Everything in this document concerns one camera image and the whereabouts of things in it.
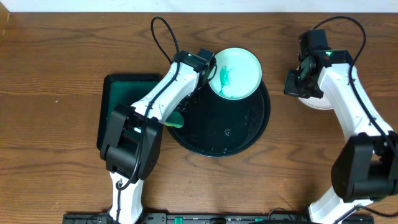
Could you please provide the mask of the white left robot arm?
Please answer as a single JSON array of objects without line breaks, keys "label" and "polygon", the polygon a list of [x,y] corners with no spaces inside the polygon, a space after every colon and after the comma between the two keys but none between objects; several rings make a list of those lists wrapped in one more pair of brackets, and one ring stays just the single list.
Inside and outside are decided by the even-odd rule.
[{"label": "white left robot arm", "polygon": [[100,144],[113,181],[113,204],[108,223],[137,223],[142,216],[144,180],[160,154],[163,127],[178,106],[186,105],[216,69],[215,53],[200,49],[177,52],[166,76],[139,101],[118,104],[107,118]]}]

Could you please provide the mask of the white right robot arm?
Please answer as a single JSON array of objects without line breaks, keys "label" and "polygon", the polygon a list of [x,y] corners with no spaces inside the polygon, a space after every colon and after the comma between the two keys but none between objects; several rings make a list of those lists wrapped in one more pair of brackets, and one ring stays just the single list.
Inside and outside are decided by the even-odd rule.
[{"label": "white right robot arm", "polygon": [[346,141],[331,187],[310,204],[308,218],[341,223],[359,207],[397,194],[397,133],[373,107],[347,50],[331,49],[322,29],[304,32],[299,44],[300,66],[288,71],[284,94],[328,100]]}]

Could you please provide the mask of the pale green plate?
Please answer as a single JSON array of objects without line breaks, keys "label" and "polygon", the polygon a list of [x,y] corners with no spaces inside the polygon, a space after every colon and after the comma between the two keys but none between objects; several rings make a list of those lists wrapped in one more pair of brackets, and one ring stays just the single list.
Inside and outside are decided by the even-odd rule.
[{"label": "pale green plate", "polygon": [[257,57],[242,48],[228,48],[215,55],[217,70],[210,88],[227,100],[247,98],[259,87],[262,68]]}]

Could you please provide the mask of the white plate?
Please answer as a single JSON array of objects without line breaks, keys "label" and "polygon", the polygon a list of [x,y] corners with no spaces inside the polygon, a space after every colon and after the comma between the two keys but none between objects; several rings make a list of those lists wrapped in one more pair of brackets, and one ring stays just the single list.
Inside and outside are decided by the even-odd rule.
[{"label": "white plate", "polygon": [[316,109],[316,110],[332,110],[333,106],[331,105],[329,99],[326,95],[323,95],[322,98],[299,98],[299,100],[306,106]]}]

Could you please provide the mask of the green scrubbing sponge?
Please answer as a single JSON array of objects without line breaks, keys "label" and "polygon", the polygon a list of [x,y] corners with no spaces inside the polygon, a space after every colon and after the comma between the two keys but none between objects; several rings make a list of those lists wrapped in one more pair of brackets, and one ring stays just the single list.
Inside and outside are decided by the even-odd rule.
[{"label": "green scrubbing sponge", "polygon": [[178,111],[173,111],[164,123],[168,127],[172,128],[182,128],[184,125],[184,118]]}]

